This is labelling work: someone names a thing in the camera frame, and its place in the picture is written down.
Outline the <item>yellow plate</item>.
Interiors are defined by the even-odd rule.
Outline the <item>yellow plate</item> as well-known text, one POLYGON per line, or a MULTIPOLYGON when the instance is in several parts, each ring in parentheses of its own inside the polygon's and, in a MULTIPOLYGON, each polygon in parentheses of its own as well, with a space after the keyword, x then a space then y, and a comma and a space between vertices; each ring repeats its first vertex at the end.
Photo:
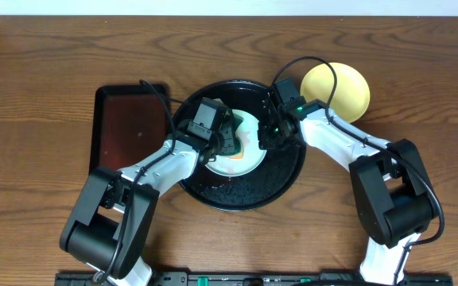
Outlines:
MULTIPOLYGON (((330 107, 344 121, 353 123, 360 119, 369 107, 371 93, 367 81, 353 67, 342 63, 330 63, 336 72, 336 92, 330 107)), ((301 82, 300 94, 307 102, 319 99, 328 102, 334 78, 326 64, 311 69, 301 82)))

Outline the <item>light green plate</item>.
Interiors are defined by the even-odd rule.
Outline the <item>light green plate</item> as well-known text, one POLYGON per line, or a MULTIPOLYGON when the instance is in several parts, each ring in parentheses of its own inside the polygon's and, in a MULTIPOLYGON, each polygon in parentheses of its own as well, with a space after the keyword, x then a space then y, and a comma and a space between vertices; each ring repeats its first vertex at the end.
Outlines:
POLYGON ((258 146, 258 119, 243 110, 233 110, 236 120, 235 135, 241 151, 232 156, 217 155, 206 167, 221 176, 242 176, 256 169, 266 156, 266 150, 258 146))

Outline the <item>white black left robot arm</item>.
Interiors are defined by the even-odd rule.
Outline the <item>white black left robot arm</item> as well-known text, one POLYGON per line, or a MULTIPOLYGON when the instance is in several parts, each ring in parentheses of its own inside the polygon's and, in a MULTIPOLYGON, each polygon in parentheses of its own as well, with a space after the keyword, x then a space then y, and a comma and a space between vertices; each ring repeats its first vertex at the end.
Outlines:
POLYGON ((149 283, 152 270, 141 255, 159 197, 197 165, 240 150, 236 130, 242 122, 238 115, 211 126, 185 120, 137 164, 91 172, 60 235, 63 251, 95 269, 89 284, 149 283))

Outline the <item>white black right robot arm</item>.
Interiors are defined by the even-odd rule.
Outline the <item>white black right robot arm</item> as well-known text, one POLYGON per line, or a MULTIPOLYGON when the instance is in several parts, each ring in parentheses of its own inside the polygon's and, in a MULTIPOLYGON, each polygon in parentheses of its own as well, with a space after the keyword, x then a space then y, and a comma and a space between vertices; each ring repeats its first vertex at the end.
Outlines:
POLYGON ((404 281, 410 250, 422 244, 421 233, 433 219, 444 217, 415 144, 373 137, 320 100, 298 98, 264 108, 268 118, 258 127, 261 149, 309 145, 348 170, 359 221, 369 236, 359 268, 363 280, 404 281))

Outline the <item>green yellow sponge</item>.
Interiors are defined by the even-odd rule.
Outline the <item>green yellow sponge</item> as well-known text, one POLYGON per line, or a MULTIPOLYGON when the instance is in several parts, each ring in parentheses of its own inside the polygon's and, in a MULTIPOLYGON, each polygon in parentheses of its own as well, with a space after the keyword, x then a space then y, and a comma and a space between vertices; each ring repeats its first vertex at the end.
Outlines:
POLYGON ((242 117, 238 116, 237 114, 232 114, 231 132, 232 132, 232 139, 233 139, 234 147, 233 147, 233 150, 229 152, 230 156, 239 155, 243 150, 242 142, 236 135, 236 131, 242 123, 243 123, 242 117))

